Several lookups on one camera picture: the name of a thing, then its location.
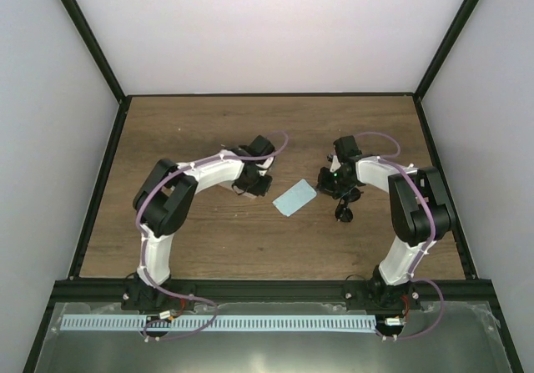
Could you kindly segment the light blue cleaning cloth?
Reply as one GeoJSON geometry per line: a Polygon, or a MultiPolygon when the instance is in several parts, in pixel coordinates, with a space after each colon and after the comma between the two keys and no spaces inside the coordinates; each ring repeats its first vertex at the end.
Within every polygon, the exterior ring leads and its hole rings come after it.
{"type": "Polygon", "coordinates": [[[272,204],[283,216],[290,217],[316,196],[316,190],[305,179],[301,179],[276,198],[272,204]]]}

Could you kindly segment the black right frame post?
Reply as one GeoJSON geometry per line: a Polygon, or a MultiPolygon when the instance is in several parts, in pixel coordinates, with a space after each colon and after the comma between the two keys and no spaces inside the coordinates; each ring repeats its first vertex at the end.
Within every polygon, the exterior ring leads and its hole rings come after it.
{"type": "Polygon", "coordinates": [[[426,96],[479,2],[480,0],[462,0],[460,7],[414,92],[415,102],[421,102],[426,96]]]}

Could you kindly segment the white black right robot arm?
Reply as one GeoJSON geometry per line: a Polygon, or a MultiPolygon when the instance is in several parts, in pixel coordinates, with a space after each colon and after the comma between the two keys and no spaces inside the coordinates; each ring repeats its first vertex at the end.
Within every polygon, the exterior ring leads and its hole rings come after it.
{"type": "Polygon", "coordinates": [[[340,137],[321,168],[316,188],[338,201],[335,217],[349,223],[350,204],[361,187],[371,185],[389,195],[395,238],[387,256],[368,280],[373,303],[388,309],[408,293],[416,268],[428,251],[456,225],[443,178],[434,167],[402,166],[381,155],[364,154],[353,136],[340,137]]]}

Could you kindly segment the pink glasses case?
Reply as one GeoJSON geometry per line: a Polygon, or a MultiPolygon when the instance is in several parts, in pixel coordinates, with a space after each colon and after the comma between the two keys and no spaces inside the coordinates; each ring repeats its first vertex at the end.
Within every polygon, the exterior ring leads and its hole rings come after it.
{"type": "Polygon", "coordinates": [[[250,199],[255,199],[257,195],[252,192],[252,189],[257,182],[258,170],[255,167],[254,162],[244,161],[243,170],[239,177],[235,180],[224,181],[222,184],[219,184],[219,187],[231,190],[238,196],[245,196],[250,199]]]}

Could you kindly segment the black frame post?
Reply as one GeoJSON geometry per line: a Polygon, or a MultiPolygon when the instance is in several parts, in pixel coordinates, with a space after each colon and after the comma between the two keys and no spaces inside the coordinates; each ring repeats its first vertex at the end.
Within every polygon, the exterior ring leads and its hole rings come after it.
{"type": "Polygon", "coordinates": [[[78,1],[60,0],[60,2],[78,31],[80,38],[83,40],[83,43],[89,51],[93,61],[96,63],[99,72],[102,74],[104,81],[108,85],[117,103],[122,104],[126,99],[126,95],[94,35],[88,20],[83,14],[83,10],[79,6],[78,1]]]}
{"type": "Polygon", "coordinates": [[[480,0],[462,0],[460,7],[414,92],[415,102],[421,102],[426,96],[479,2],[480,0]]]}

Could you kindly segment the black right table rail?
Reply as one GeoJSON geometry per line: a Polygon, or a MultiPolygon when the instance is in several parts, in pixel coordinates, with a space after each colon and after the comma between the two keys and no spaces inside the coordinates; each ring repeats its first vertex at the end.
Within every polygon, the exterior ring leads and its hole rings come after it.
{"type": "Polygon", "coordinates": [[[461,226],[460,218],[458,217],[456,206],[452,198],[451,191],[446,180],[446,175],[444,173],[444,170],[441,164],[440,156],[438,154],[437,147],[432,137],[431,129],[428,124],[425,111],[423,109],[422,100],[416,94],[412,96],[412,99],[415,105],[416,114],[419,119],[419,123],[421,125],[423,137],[426,142],[426,147],[430,155],[431,163],[440,172],[445,191],[450,200],[452,211],[455,213],[455,216],[456,216],[456,222],[453,224],[451,232],[456,243],[456,251],[460,258],[461,268],[467,280],[478,280],[479,276],[476,271],[475,263],[474,263],[474,260],[472,259],[469,245],[467,243],[466,236],[464,233],[464,229],[461,226]]]}

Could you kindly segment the black front mounting rail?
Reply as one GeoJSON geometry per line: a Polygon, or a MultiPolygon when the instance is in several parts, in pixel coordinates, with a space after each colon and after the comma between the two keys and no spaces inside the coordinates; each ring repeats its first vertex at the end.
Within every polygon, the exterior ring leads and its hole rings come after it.
{"type": "MultiPolygon", "coordinates": [[[[488,302],[499,305],[489,280],[438,280],[444,299],[449,302],[488,302]]],[[[379,304],[371,299],[362,280],[171,280],[170,291],[227,303],[314,302],[343,304],[347,310],[368,312],[398,310],[400,298],[379,304]]],[[[160,311],[179,307],[180,301],[155,290],[146,295],[134,280],[79,279],[54,284],[49,305],[69,302],[118,302],[124,310],[160,311]]]]}

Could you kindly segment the metal front tray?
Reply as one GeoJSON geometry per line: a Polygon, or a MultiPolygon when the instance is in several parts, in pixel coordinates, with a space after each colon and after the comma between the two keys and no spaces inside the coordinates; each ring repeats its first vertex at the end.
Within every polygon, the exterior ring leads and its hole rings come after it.
{"type": "MultiPolygon", "coordinates": [[[[118,305],[61,304],[53,311],[37,372],[509,372],[499,324],[486,303],[426,302],[403,334],[61,331],[64,315],[154,315],[118,305]]],[[[370,315],[329,304],[200,306],[183,315],[370,315]]]]}

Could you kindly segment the black table rail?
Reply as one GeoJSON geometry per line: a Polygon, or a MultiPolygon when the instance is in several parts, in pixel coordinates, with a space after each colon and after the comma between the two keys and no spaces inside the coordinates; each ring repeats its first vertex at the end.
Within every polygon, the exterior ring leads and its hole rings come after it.
{"type": "Polygon", "coordinates": [[[451,191],[446,180],[446,175],[444,173],[444,170],[441,164],[440,156],[438,154],[437,147],[432,137],[431,129],[428,124],[425,111],[423,109],[422,100],[416,94],[412,96],[412,99],[415,105],[416,114],[419,119],[419,123],[421,125],[423,137],[426,142],[426,147],[430,155],[431,163],[440,172],[445,191],[450,200],[452,211],[455,213],[455,216],[456,216],[456,222],[453,224],[451,232],[456,243],[456,251],[460,258],[461,268],[467,280],[478,280],[479,276],[476,271],[475,263],[474,263],[474,260],[472,259],[469,245],[467,243],[466,236],[464,233],[464,229],[461,226],[460,218],[458,217],[456,206],[452,198],[451,191]]]}
{"type": "Polygon", "coordinates": [[[113,127],[109,135],[108,143],[103,154],[103,160],[100,165],[97,179],[93,188],[92,196],[89,201],[88,210],[85,215],[83,226],[78,238],[77,246],[73,254],[73,260],[68,271],[68,279],[74,280],[79,277],[93,227],[98,216],[98,210],[102,202],[104,190],[108,182],[108,177],[113,165],[118,143],[123,132],[132,97],[127,96],[119,103],[118,111],[113,121],[113,127]]]}

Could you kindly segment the black sunglasses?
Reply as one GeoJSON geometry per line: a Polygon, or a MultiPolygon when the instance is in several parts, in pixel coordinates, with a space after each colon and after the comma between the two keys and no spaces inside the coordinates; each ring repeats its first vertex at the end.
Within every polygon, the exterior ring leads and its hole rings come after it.
{"type": "Polygon", "coordinates": [[[335,217],[338,222],[350,223],[352,221],[354,215],[350,209],[350,204],[359,200],[360,197],[361,191],[356,187],[350,189],[340,197],[335,209],[335,217]]]}

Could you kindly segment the black left table rail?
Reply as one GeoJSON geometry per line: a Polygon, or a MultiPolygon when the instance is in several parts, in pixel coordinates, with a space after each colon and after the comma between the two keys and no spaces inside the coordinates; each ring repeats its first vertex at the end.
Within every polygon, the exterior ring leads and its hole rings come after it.
{"type": "Polygon", "coordinates": [[[113,127],[109,135],[108,143],[103,154],[103,160],[100,165],[97,179],[93,188],[92,196],[89,201],[88,210],[85,215],[83,226],[78,238],[77,246],[73,254],[73,260],[68,271],[68,279],[74,280],[79,277],[93,227],[98,216],[98,210],[102,202],[104,190],[108,182],[108,177],[113,165],[118,143],[123,132],[132,97],[127,96],[119,103],[118,111],[113,121],[113,127]]]}

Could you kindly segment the black left frame post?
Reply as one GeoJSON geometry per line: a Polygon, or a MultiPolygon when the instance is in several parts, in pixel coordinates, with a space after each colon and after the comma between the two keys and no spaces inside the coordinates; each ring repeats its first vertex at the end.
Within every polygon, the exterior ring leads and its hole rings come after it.
{"type": "Polygon", "coordinates": [[[78,31],[80,38],[83,40],[83,43],[89,51],[93,61],[96,63],[99,72],[102,74],[104,81],[108,85],[117,103],[122,104],[126,99],[126,95],[94,35],[88,20],[83,14],[83,10],[79,6],[78,1],[60,0],[60,2],[78,31]]]}

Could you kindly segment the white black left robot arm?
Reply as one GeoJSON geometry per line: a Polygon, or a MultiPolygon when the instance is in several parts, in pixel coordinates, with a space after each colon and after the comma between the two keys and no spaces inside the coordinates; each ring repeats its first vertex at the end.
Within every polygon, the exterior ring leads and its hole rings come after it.
{"type": "Polygon", "coordinates": [[[170,251],[196,194],[220,186],[250,198],[267,194],[269,171],[277,155],[264,136],[248,145],[222,149],[188,163],[161,159],[133,199],[135,225],[141,236],[139,266],[125,290],[132,308],[164,308],[170,300],[170,251]]]}

